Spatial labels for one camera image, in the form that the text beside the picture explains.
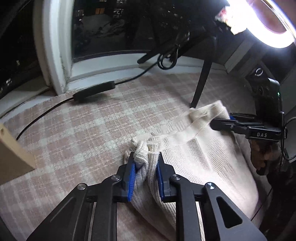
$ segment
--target ribbed fabric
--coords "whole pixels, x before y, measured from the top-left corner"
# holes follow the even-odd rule
[[[175,240],[175,203],[162,203],[156,179],[159,152],[164,162],[189,181],[204,185],[214,182],[248,217],[254,213],[258,191],[234,135],[214,131],[213,118],[229,115],[220,101],[177,117],[151,133],[134,137],[126,160],[135,152],[137,174],[132,205],[160,233]],[[205,240],[197,204],[202,240]]]

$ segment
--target lamp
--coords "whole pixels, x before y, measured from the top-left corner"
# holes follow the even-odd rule
[[[285,48],[296,43],[296,30],[284,11],[272,0],[261,0],[280,20],[286,31],[276,33],[268,29],[257,16],[254,9],[246,0],[227,0],[232,10],[241,15],[241,24],[263,43],[275,47]]]

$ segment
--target silver pivot bolt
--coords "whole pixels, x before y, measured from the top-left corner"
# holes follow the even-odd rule
[[[172,179],[178,181],[178,180],[180,180],[181,178],[180,178],[177,174],[173,174],[173,175],[172,175]]]
[[[206,183],[207,188],[209,189],[215,189],[216,185],[214,183]]]
[[[118,181],[118,180],[120,180],[120,176],[118,176],[118,175],[113,175],[113,176],[111,177],[111,179],[112,179],[112,181]]]
[[[84,183],[80,183],[77,185],[78,190],[84,190],[86,188],[86,185]]]

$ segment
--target triangular cutout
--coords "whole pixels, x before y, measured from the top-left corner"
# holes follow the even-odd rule
[[[225,202],[222,197],[217,197],[217,203],[226,228],[232,228],[236,225],[242,224],[242,219],[236,212]]]

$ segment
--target black electronic device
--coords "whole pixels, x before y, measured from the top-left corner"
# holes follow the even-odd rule
[[[128,163],[102,183],[78,184],[29,236],[27,241],[116,241],[117,202],[132,198],[135,181],[133,153]],[[157,182],[163,202],[176,202],[176,240],[201,241],[199,202],[206,241],[267,241],[250,219],[214,184],[199,185],[175,174],[162,154]],[[90,232],[94,202],[96,207]]]
[[[255,74],[247,77],[247,80],[252,88],[256,115],[230,113],[230,120],[215,118],[210,126],[213,130],[233,131],[245,135],[247,139],[258,140],[260,150],[265,152],[273,142],[285,138],[280,84]],[[267,175],[270,163],[266,162],[266,166],[257,173]]]

